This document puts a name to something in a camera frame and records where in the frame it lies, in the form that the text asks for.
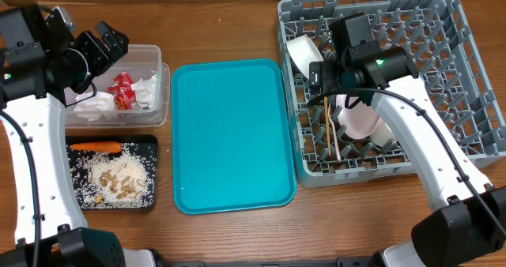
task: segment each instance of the white tissue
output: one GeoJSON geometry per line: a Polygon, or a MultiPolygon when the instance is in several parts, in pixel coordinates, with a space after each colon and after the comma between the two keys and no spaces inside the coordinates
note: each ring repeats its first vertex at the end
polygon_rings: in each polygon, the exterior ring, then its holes
{"type": "MultiPolygon", "coordinates": [[[[83,93],[76,97],[76,101],[90,97],[93,93],[83,93]]],[[[76,105],[74,111],[114,111],[114,96],[106,92],[97,92],[96,96],[82,101],[76,105]]],[[[77,114],[82,118],[88,118],[88,121],[96,121],[102,114],[77,114]]]]}
{"type": "Polygon", "coordinates": [[[147,81],[140,81],[132,84],[132,90],[135,91],[137,104],[142,108],[153,108],[155,106],[155,95],[157,93],[157,75],[154,74],[147,81]]]}

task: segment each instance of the teal tray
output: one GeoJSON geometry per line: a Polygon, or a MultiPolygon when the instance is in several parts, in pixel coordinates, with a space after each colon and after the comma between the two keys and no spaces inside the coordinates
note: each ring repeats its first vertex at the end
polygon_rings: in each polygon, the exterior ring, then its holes
{"type": "Polygon", "coordinates": [[[296,193],[281,72],[256,59],[172,77],[174,201],[187,214],[288,204],[296,193]]]}

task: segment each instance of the carrot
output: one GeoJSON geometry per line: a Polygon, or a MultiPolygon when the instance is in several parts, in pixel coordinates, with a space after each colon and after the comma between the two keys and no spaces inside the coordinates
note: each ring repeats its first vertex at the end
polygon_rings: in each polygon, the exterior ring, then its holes
{"type": "Polygon", "coordinates": [[[71,145],[70,148],[75,150],[87,150],[92,152],[117,153],[121,152],[121,143],[118,143],[117,141],[100,141],[100,142],[75,144],[71,145]]]}

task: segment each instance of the clear plastic bin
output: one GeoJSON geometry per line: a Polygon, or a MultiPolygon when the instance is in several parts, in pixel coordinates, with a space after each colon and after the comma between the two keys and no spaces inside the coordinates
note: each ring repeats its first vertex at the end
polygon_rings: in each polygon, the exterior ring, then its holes
{"type": "MultiPolygon", "coordinates": [[[[160,48],[154,45],[130,45],[128,54],[121,58],[103,75],[93,79],[99,92],[107,92],[114,84],[113,79],[122,72],[128,72],[133,82],[158,76],[155,106],[151,109],[121,111],[74,111],[75,106],[66,109],[66,128],[130,128],[163,126],[167,121],[170,95],[170,72],[161,62],[160,48]],[[89,121],[86,115],[100,114],[97,120],[89,121]]],[[[75,102],[77,94],[70,88],[65,91],[67,103],[75,102]]]]}

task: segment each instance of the wooden table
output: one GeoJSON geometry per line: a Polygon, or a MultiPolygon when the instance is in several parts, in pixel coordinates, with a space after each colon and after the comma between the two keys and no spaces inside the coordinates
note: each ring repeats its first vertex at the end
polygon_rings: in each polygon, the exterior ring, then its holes
{"type": "MultiPolygon", "coordinates": [[[[462,0],[481,59],[506,110],[504,0],[462,0]]],[[[277,60],[276,2],[67,6],[77,30],[104,20],[131,43],[155,44],[173,72],[182,65],[247,58],[277,60]]],[[[16,191],[8,142],[0,129],[0,252],[14,246],[16,191]]],[[[188,216],[173,201],[172,123],[132,130],[69,130],[68,134],[154,134],[160,142],[157,203],[149,212],[85,212],[91,228],[113,231],[130,249],[153,247],[168,260],[333,260],[369,255],[410,237],[430,214],[416,175],[346,186],[299,186],[285,207],[188,216]]],[[[506,161],[483,170],[506,185],[506,161]]],[[[470,263],[504,265],[506,251],[470,263]]]]}

